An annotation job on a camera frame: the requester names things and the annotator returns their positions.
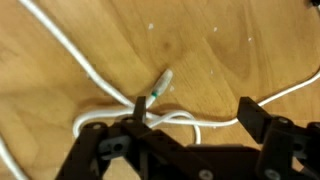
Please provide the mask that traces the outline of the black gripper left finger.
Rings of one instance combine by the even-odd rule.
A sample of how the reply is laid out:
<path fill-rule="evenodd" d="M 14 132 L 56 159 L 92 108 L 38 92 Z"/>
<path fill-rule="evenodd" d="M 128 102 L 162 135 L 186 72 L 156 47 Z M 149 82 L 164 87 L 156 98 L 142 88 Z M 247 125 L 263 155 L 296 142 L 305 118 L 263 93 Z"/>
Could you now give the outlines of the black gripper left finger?
<path fill-rule="evenodd" d="M 146 120 L 146 97 L 140 96 L 137 98 L 133 117 L 136 121 L 144 122 Z"/>

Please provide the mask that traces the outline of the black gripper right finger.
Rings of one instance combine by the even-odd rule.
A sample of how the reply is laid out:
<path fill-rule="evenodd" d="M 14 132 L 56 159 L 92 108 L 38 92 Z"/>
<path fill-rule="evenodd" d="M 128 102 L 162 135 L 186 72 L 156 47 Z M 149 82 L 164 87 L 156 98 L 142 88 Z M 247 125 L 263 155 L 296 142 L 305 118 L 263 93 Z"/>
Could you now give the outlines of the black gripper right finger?
<path fill-rule="evenodd" d="M 257 144 L 262 144 L 274 117 L 250 97 L 241 97 L 237 119 Z"/>

